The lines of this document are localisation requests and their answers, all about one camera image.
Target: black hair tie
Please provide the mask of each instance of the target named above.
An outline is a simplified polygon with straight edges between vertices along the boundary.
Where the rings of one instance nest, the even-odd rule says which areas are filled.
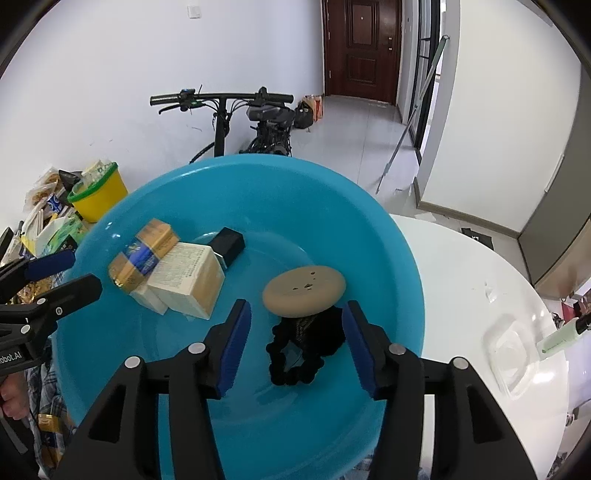
[[[272,328],[274,339],[267,345],[271,357],[269,372],[274,385],[309,384],[324,366],[323,356],[334,355],[345,342],[341,322],[343,310],[337,307],[298,319],[281,319]],[[292,342],[302,350],[303,363],[285,371],[287,359],[283,349]]]

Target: white round table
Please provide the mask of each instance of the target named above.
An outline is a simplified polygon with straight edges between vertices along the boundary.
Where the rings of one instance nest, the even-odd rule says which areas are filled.
[[[564,353],[540,362],[530,386],[513,400],[496,383],[483,337],[508,315],[531,329],[538,342],[556,331],[551,314],[525,278],[486,246],[435,223],[391,217],[413,252],[423,283],[422,357],[445,363],[455,356],[468,359],[511,422],[538,478],[545,479],[560,445],[569,406]],[[433,434],[434,401],[428,396],[421,460],[428,472]]]

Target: green bucket rim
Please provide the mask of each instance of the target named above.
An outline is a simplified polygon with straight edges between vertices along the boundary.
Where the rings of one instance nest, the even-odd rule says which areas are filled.
[[[89,197],[90,195],[96,193],[106,183],[106,181],[109,180],[109,178],[111,178],[113,173],[115,173],[118,168],[119,168],[119,165],[117,165],[116,162],[113,162],[112,165],[105,172],[105,174],[102,176],[102,178],[99,181],[94,182],[85,191],[83,191],[77,195],[74,195],[73,192],[70,192],[68,194],[68,202],[70,202],[70,203],[79,202],[79,201]]]

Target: white box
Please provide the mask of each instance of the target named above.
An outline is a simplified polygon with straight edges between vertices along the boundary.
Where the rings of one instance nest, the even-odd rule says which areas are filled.
[[[201,18],[201,7],[198,5],[187,5],[189,18]]]
[[[158,263],[148,287],[169,308],[209,320],[224,279],[210,246],[181,242]]]
[[[148,287],[148,281],[144,280],[141,285],[129,294],[142,307],[153,310],[160,315],[164,315],[168,307],[160,300],[157,295]]]

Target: tiled floor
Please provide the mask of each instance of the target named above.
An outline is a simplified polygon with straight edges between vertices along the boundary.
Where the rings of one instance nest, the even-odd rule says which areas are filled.
[[[308,130],[294,130],[293,156],[331,168],[373,195],[388,213],[415,216],[413,180],[418,171],[417,156],[410,139],[405,139],[392,167],[375,195],[379,178],[404,126],[391,105],[357,98],[327,97],[324,118]],[[527,270],[517,240],[443,215],[433,214],[435,222],[460,231],[474,231],[492,237],[495,251],[525,278]]]

